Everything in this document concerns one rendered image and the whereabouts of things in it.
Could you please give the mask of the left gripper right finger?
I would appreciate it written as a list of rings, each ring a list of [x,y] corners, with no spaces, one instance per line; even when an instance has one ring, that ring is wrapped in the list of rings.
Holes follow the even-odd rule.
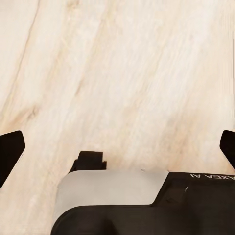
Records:
[[[235,169],[235,132],[224,130],[219,147]]]

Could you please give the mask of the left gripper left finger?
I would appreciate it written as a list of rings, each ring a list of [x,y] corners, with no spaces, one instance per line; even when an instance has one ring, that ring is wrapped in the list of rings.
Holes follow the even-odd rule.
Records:
[[[25,149],[22,131],[0,136],[0,189]]]

